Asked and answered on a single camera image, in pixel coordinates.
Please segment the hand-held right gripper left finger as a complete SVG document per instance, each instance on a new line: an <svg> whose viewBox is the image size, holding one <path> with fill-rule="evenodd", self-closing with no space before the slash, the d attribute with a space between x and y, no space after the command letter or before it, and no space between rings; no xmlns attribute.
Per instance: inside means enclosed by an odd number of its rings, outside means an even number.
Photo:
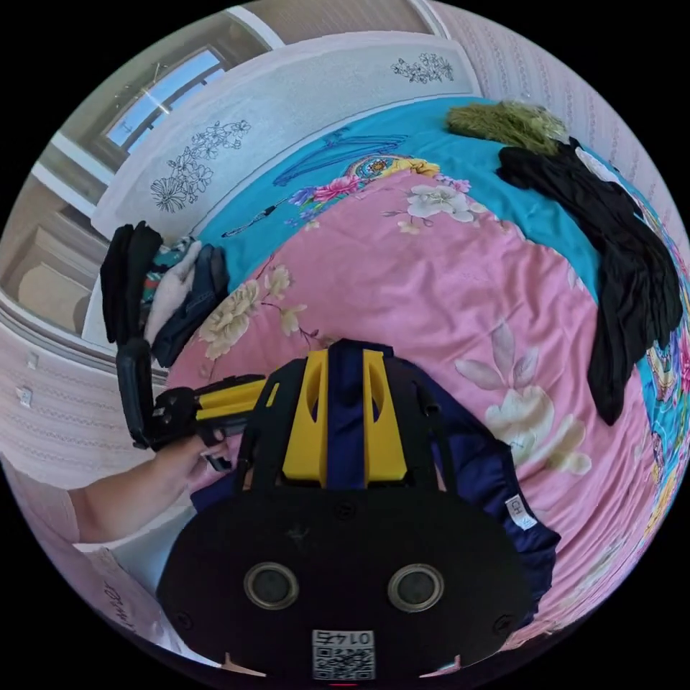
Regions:
<svg viewBox="0 0 690 690"><path fill-rule="evenodd" d="M326 480L328 448L328 350L305 360L293 425L282 465L287 480Z"/></svg>

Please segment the person's left hand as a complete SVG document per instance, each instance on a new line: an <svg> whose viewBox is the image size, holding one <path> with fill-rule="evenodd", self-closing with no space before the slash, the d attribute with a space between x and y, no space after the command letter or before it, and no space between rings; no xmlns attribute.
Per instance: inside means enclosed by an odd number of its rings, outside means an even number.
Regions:
<svg viewBox="0 0 690 690"><path fill-rule="evenodd" d="M226 450L226 434L221 429L173 441L156 452L152 460L154 477L161 488L181 491L208 463L208 457L223 458Z"/></svg>

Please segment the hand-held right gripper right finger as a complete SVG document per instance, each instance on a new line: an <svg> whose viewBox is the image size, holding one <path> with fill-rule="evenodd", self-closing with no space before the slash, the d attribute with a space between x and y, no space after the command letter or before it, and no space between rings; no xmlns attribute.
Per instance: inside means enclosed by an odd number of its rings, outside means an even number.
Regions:
<svg viewBox="0 0 690 690"><path fill-rule="evenodd" d="M362 352L364 478L403 480L407 464L383 353Z"/></svg>

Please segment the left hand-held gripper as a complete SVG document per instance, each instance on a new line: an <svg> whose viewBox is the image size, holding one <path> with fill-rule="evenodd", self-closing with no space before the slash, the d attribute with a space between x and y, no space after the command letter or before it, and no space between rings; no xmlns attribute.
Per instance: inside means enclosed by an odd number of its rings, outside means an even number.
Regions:
<svg viewBox="0 0 690 690"><path fill-rule="evenodd" d="M150 448L205 436L221 429L226 439L242 434L264 389L265 376L231 376L203 389L175 388L158 397L150 423Z"/></svg>

